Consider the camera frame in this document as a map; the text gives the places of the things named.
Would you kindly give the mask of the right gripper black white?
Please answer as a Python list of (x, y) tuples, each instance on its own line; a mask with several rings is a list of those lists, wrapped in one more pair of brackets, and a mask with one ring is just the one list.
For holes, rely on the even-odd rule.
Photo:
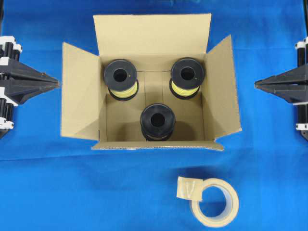
[(297, 52), (297, 68), (287, 72), (270, 76), (255, 82), (255, 87), (264, 92), (273, 94), (297, 106), (296, 130), (308, 139), (308, 65), (306, 64), (306, 48), (308, 42), (305, 38), (295, 45)]

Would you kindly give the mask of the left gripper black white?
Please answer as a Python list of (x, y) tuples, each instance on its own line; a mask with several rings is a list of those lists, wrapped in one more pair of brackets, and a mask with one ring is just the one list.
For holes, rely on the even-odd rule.
[(22, 79), (0, 81), (0, 138), (14, 127), (15, 106), (60, 86), (57, 79), (19, 62), (22, 51), (14, 36), (0, 37), (0, 72)]

